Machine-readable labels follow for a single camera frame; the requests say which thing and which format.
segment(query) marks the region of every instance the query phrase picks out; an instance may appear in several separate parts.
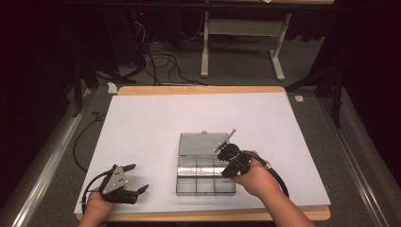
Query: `gray carpet floor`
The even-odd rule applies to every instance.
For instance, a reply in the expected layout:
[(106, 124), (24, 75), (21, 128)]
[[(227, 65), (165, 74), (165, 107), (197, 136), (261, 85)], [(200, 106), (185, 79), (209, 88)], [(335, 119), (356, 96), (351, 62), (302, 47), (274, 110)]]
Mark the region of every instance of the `gray carpet floor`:
[[(274, 48), (274, 39), (262, 39), (254, 42), (254, 38), (236, 37), (236, 40), (225, 48), (224, 40), (211, 40), (209, 78), (201, 79), (201, 47), (197, 42), (191, 42), (181, 47), (168, 44), (156, 44), (152, 51), (173, 54), (180, 65), (182, 76), (198, 80), (209, 85), (279, 85), (287, 86), (304, 78), (312, 65), (322, 41), (303, 43), (300, 40), (285, 41), (280, 53), (286, 81), (278, 82), (273, 73), (268, 50)], [(173, 64), (162, 58), (154, 58), (157, 78), (162, 83), (179, 82), (178, 69), (174, 68), (170, 75), (168, 71)], [(148, 64), (149, 72), (153, 68)], [(153, 77), (145, 71), (135, 76), (139, 85), (152, 85)], [(73, 147), (78, 135), (90, 125), (95, 116), (93, 113), (104, 114), (113, 95), (107, 93), (106, 80), (100, 81), (97, 90), (92, 90), (91, 100), (82, 112), (82, 118), (69, 143), (54, 178), (48, 187), (42, 202), (36, 210), (29, 226), (77, 226), (78, 220), (73, 214), (82, 188), (85, 172), (74, 162)], [(302, 95), (305, 102), (297, 102), (295, 96)], [(296, 115), (297, 121), (304, 134), (311, 155), (321, 174), (328, 196), (331, 218), (327, 221), (316, 222), (318, 226), (380, 226), (375, 223), (372, 214), (367, 209), (366, 201), (357, 187), (352, 169), (347, 165), (343, 155), (343, 145), (339, 142), (338, 132), (332, 127), (330, 117), (324, 112), (322, 103), (330, 99), (316, 98), (313, 87), (288, 93), (288, 98)], [(27, 195), (35, 184), (45, 163), (52, 154), (58, 139), (62, 137), (71, 109), (55, 129), (52, 137), (32, 163), (26, 176), (15, 190), (8, 204), (0, 213), (0, 226), (11, 226), (24, 204)], [(388, 226), (399, 226), (401, 223), (401, 191), (386, 165), (381, 160), (375, 146), (360, 119), (357, 117), (350, 98), (343, 91), (340, 110), (340, 123), (347, 146), (352, 150), (363, 176), (375, 193), (380, 208), (387, 220)], [(90, 164), (96, 147), (102, 122), (94, 123), (78, 140), (76, 146), (79, 162), (87, 167)], [(266, 226), (265, 222), (254, 223), (185, 223), (185, 226), (237, 226), (253, 225)], [(124, 226), (178, 226), (182, 223), (131, 223)]]

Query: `person's right arm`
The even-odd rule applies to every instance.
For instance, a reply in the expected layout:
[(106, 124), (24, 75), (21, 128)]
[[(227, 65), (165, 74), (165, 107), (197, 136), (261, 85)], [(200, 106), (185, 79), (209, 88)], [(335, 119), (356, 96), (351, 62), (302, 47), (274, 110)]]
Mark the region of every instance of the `person's right arm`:
[(233, 177), (232, 180), (263, 202), (277, 227), (315, 226), (283, 193), (274, 177), (254, 158), (251, 159), (249, 171)]

